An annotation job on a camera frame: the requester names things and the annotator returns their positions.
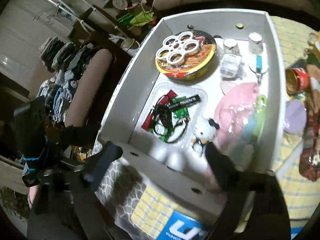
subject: blue label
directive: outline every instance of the blue label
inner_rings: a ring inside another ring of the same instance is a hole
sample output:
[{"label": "blue label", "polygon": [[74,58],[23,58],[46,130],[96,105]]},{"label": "blue label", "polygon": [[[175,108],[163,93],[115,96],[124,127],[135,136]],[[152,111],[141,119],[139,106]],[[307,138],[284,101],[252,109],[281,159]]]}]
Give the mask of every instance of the blue label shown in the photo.
[{"label": "blue label", "polygon": [[157,240],[203,240],[211,230],[212,227],[174,211]]},{"label": "blue label", "polygon": [[291,239],[294,239],[295,236],[302,230],[302,227],[291,228]]}]

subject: red can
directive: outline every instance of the red can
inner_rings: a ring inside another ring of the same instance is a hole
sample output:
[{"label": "red can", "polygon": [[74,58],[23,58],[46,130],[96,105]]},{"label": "red can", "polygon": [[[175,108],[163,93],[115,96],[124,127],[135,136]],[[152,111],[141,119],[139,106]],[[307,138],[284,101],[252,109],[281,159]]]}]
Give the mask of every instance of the red can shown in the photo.
[{"label": "red can", "polygon": [[303,68],[285,70],[287,93],[290,95],[306,91],[310,87],[310,77]]}]

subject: gray patterned fabric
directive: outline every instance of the gray patterned fabric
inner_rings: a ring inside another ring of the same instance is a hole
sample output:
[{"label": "gray patterned fabric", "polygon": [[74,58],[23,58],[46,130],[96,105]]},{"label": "gray patterned fabric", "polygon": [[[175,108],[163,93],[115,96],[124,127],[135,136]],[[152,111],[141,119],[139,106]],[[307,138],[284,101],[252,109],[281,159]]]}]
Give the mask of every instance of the gray patterned fabric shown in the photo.
[{"label": "gray patterned fabric", "polygon": [[[96,141],[93,154],[100,152],[102,145]],[[116,160],[109,166],[101,181],[96,196],[114,217],[115,224],[126,231],[134,240],[149,239],[131,220],[131,215],[138,204],[146,185],[142,178]]]}]

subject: tin can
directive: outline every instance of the tin can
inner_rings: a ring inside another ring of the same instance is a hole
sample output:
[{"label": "tin can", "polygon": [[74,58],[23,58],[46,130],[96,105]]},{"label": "tin can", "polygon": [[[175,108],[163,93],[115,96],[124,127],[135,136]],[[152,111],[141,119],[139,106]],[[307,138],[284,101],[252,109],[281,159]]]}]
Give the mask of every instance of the tin can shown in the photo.
[{"label": "tin can", "polygon": [[187,54],[184,62],[179,66],[170,65],[166,60],[155,58],[156,68],[160,73],[172,78],[192,80],[200,77],[213,66],[214,61],[211,59],[217,47],[214,38],[200,30],[191,30],[191,32],[193,33],[193,39],[199,42],[199,51]]},{"label": "tin can", "polygon": [[310,77],[303,68],[285,70],[287,93],[290,95],[306,91],[310,87]]}]

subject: white plastic holder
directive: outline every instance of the white plastic holder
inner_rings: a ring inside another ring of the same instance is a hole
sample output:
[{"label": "white plastic holder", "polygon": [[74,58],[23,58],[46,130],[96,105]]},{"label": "white plastic holder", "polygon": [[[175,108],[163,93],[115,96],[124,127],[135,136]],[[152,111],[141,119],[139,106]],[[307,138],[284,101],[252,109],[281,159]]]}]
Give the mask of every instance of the white plastic holder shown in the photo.
[{"label": "white plastic holder", "polygon": [[[187,50],[187,46],[192,44],[194,47]],[[183,63],[184,57],[187,54],[197,53],[199,51],[199,47],[199,42],[193,39],[192,32],[183,32],[177,36],[171,35],[163,40],[162,47],[156,52],[156,58],[159,60],[164,59],[170,65],[180,65]]]}]

